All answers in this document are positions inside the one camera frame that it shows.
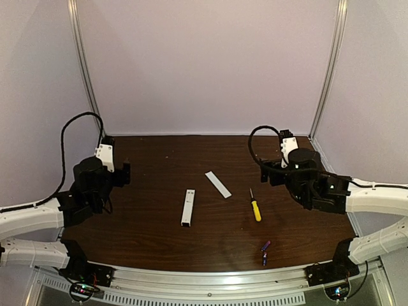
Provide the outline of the white battery cover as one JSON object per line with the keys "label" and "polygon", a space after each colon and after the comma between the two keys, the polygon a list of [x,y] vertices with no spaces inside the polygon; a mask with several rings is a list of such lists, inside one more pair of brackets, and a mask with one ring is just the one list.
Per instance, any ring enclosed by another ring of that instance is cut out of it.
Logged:
{"label": "white battery cover", "polygon": [[219,191],[223,198],[229,198],[232,196],[230,191],[226,188],[226,186],[217,178],[217,176],[212,172],[206,172],[206,178],[212,183],[212,185]]}

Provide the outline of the yellow handled screwdriver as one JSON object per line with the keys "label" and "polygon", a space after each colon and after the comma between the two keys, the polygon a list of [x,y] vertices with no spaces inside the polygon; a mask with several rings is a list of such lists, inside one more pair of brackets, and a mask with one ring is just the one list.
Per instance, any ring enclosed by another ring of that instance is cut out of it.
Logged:
{"label": "yellow handled screwdriver", "polygon": [[251,197],[251,206],[252,206],[252,211],[253,211],[253,214],[254,214],[254,218],[255,218],[256,222],[261,222],[261,220],[262,220],[261,212],[259,210],[258,202],[256,201],[251,188],[249,189],[249,193],[250,193],[250,197]]}

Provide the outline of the white remote control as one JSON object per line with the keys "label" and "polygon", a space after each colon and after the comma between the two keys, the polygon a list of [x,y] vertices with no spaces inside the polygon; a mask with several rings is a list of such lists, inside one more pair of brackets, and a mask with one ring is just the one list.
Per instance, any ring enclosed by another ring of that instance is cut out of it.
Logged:
{"label": "white remote control", "polygon": [[182,227],[190,227],[191,226],[191,219],[192,219],[192,214],[193,214],[195,193],[196,193],[196,191],[194,189],[187,189],[186,190],[186,196],[185,196],[185,199],[184,199],[182,217],[181,217],[181,221],[180,221],[180,225]]}

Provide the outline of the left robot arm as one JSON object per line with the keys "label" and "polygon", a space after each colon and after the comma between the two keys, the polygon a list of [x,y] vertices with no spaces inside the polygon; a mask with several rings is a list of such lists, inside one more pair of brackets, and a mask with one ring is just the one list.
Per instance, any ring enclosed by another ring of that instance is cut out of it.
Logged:
{"label": "left robot arm", "polygon": [[73,240],[39,242],[19,235],[39,230],[77,226],[95,214],[112,212],[110,193],[131,180],[131,165],[109,168],[96,157],[88,157],[73,169],[74,183],[68,191],[57,191],[39,202],[1,208],[1,266],[50,266],[81,269],[87,258]]}

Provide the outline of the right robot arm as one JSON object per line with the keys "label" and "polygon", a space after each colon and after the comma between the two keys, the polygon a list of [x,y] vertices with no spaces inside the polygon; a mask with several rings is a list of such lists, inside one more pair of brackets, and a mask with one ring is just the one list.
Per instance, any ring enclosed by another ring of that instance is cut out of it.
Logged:
{"label": "right robot arm", "polygon": [[295,149],[283,161],[255,160],[262,182],[284,185],[304,209],[333,214],[373,212],[401,216],[374,233],[339,242],[334,261],[358,265],[407,247],[407,186],[365,182],[327,172],[318,152]]}

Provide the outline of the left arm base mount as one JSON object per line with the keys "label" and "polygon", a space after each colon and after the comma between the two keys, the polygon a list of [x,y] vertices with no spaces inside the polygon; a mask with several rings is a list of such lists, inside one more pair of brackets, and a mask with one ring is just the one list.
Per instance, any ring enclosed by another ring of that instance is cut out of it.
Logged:
{"label": "left arm base mount", "polygon": [[92,297],[103,294],[103,288],[109,288],[115,268],[111,266],[86,263],[84,266],[74,268],[55,268],[58,274],[67,280],[70,285],[68,294],[79,304],[89,301]]}

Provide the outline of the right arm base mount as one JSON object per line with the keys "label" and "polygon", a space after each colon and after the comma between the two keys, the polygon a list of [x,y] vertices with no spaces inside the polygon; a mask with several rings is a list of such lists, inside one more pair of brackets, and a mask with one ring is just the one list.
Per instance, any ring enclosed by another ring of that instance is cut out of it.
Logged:
{"label": "right arm base mount", "polygon": [[314,263],[304,270],[309,287],[323,285],[326,297],[336,303],[345,302],[351,296],[350,278],[360,273],[357,265],[333,261]]}

